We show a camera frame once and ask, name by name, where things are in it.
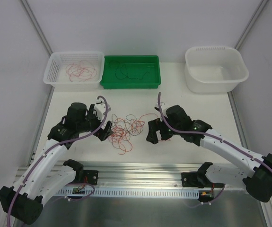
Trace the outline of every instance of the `white basket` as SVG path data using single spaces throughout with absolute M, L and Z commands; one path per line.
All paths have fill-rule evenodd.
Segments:
M 192 47 L 185 61 L 187 87 L 196 93 L 231 91 L 249 75 L 241 54 L 231 47 Z
M 60 91 L 88 91 L 100 86 L 103 69 L 102 52 L 55 52 L 47 63 L 43 81 Z

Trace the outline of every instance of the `gray floor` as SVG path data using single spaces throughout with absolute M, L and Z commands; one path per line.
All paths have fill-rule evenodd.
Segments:
M 260 203 L 244 192 L 225 191 L 211 206 L 191 209 L 185 205 L 197 203 L 197 200 L 101 197 L 80 202 L 58 200 L 45 206 L 32 227 L 266 226 Z

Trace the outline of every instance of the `white wall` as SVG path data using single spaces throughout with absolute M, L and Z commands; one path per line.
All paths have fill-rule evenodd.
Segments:
M 185 62 L 192 46 L 234 46 L 260 0 L 29 0 L 53 51 L 156 54 Z
M 272 0 L 249 35 L 241 54 L 249 79 L 234 94 L 250 147 L 272 153 Z
M 0 0 L 0 188 L 29 155 L 49 91 L 42 80 L 48 58 L 21 3 Z

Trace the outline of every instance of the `white tabletop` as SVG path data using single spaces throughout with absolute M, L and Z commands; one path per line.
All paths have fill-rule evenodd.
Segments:
M 92 92 L 57 92 L 51 100 L 48 114 L 44 123 L 43 131 L 37 148 L 41 151 L 47 135 L 63 116 L 73 102 L 85 103 L 88 107 L 95 103 L 98 95 L 103 95 L 109 105 L 112 114 L 125 118 L 129 114 L 137 118 L 148 113 L 157 113 L 154 110 L 158 92 L 161 91 L 161 101 L 169 105 L 180 105 L 194 120 L 200 119 L 210 124 L 225 138 L 240 144 L 237 127 L 235 124 L 228 95 L 222 94 L 195 94 L 186 86 L 183 63 L 160 63 L 161 85 L 158 89 L 99 89 Z M 132 136 L 130 142 L 133 149 L 124 155 L 119 149 L 115 149 L 106 140 L 101 142 L 95 136 L 75 142 L 62 160 L 69 158 L 76 161 L 100 161 L 100 162 L 123 162 L 123 163 L 227 163 L 219 155 L 200 148 L 192 143 L 187 143 L 180 136 L 174 136 L 170 141 L 162 141 L 156 145 L 146 142 L 148 133 L 147 121 L 155 119 L 150 114 L 143 117 L 145 121 L 143 132 L 138 136 Z

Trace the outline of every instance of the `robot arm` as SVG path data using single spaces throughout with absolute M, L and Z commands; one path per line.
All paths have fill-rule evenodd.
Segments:
M 185 141 L 209 149 L 235 165 L 229 167 L 205 162 L 192 177 L 187 178 L 188 184 L 200 188 L 210 183 L 230 184 L 246 189 L 259 201 L 269 201 L 272 196 L 272 173 L 265 165 L 272 170 L 272 154 L 264 157 L 227 140 L 209 124 L 201 120 L 193 121 L 178 105 L 169 107 L 160 103 L 155 109 L 162 111 L 164 120 L 157 118 L 149 122 L 147 141 L 158 143 L 157 131 L 160 131 L 162 140 L 179 135 Z
M 62 187 L 68 183 L 83 183 L 83 165 L 71 159 L 64 162 L 55 175 L 48 179 L 46 177 L 55 163 L 71 147 L 74 139 L 77 139 L 80 133 L 94 132 L 109 110 L 110 107 L 108 106 L 106 110 L 105 103 L 100 100 L 97 100 L 95 105 L 92 104 L 89 109 L 85 104 L 72 103 L 67 115 L 51 129 L 43 150 L 24 175 L 12 187 L 3 186 L 0 190 L 3 210 L 8 213 L 14 195 L 19 192 L 14 199 L 11 215 L 30 225 L 40 216 L 49 199 Z M 108 121 L 105 128 L 96 130 L 94 135 L 104 141 L 113 133 L 111 127 L 112 123 Z

